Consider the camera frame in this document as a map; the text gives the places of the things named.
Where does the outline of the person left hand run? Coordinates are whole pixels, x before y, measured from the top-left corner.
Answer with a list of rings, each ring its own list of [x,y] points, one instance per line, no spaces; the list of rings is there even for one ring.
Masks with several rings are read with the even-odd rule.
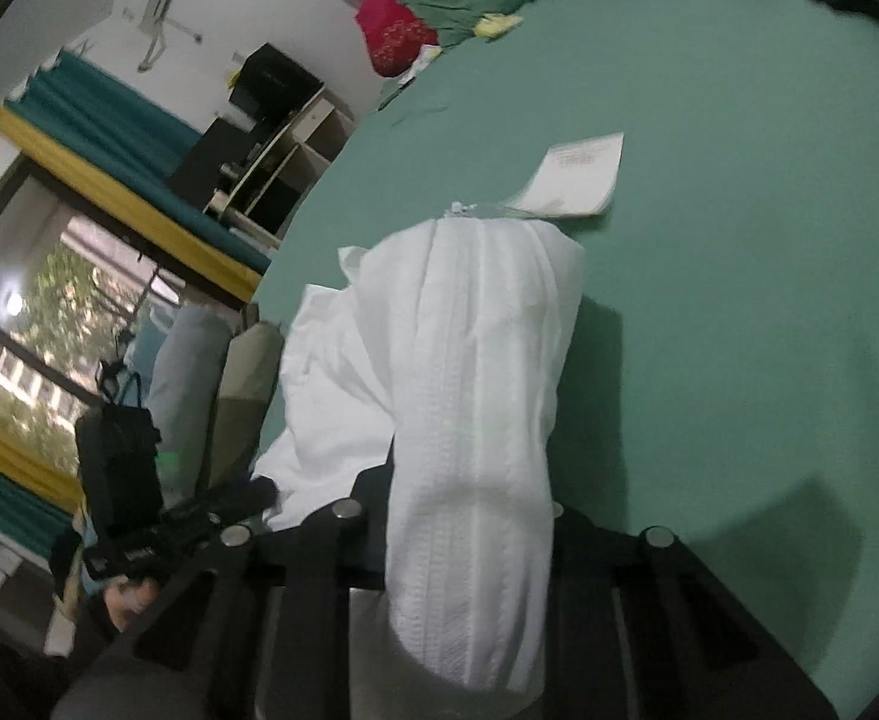
[[[112,626],[124,632],[160,596],[160,585],[153,578],[128,580],[119,577],[103,591],[104,605]]]

